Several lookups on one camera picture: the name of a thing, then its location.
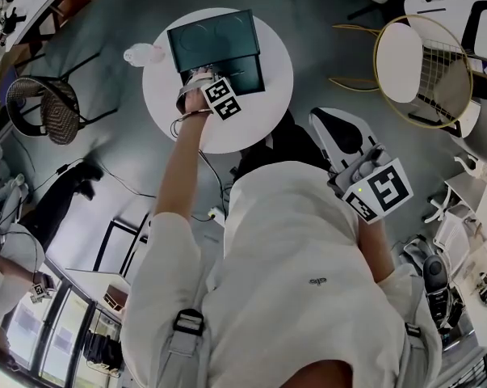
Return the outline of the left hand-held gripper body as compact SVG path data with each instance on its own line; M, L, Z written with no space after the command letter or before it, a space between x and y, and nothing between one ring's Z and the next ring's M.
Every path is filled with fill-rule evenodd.
M200 105L187 106L190 94L200 100ZM242 108L238 98L226 77L200 73L190 76L178 93L176 107L182 116L214 114L222 120L238 114Z

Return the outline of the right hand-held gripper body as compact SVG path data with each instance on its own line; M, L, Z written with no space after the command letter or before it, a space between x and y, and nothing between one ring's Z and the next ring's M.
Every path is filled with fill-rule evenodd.
M400 160L391 158L380 143L330 179L328 185L368 225L414 195Z

